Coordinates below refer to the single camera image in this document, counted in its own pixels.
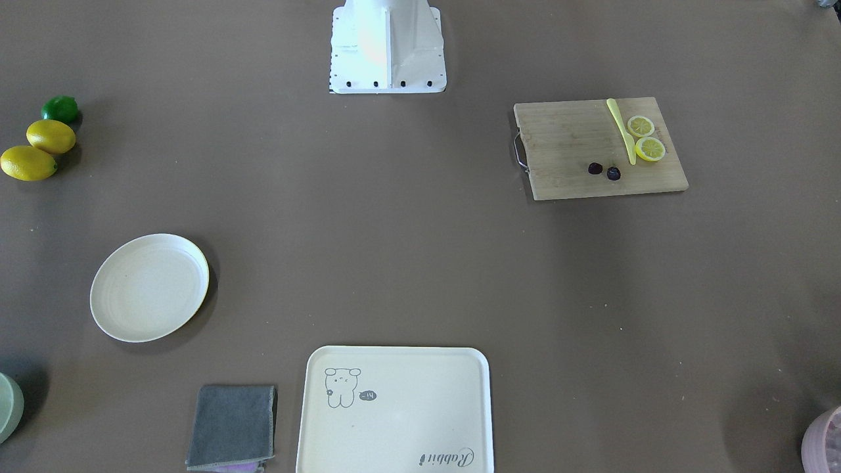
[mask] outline light green bowl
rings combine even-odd
[[[0,444],[20,422],[24,414],[24,393],[12,378],[0,373]]]

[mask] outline gray towel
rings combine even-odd
[[[188,471],[262,471],[274,457],[274,386],[198,390]]]

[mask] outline white plate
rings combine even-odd
[[[298,473],[494,471],[488,360],[473,348],[322,347]]]
[[[124,244],[105,260],[91,286],[99,328],[124,342],[149,342],[175,332],[202,305],[210,274],[188,239],[158,233]]]

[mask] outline yellow lemon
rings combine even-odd
[[[666,156],[666,146],[663,142],[653,136],[644,136],[634,146],[637,156],[646,161],[659,161]]]
[[[3,172],[22,181],[40,181],[58,169],[56,160],[46,151],[32,146],[14,146],[0,156]]]
[[[50,154],[64,154],[76,145],[76,133],[58,120],[38,120],[26,130],[26,139]]]
[[[654,122],[642,115],[634,115],[628,119],[628,131],[637,138],[654,133]]]

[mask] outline metal handle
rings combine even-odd
[[[528,172],[529,172],[528,164],[526,164],[525,160],[520,158],[520,150],[517,149],[517,140],[520,140],[520,143],[522,144],[523,140],[520,137],[520,131],[519,130],[517,130],[517,134],[514,136],[514,140],[512,142],[512,145],[514,145],[514,154],[517,156],[517,164],[519,164],[520,167],[523,168],[523,171],[525,171],[526,174],[528,174]]]

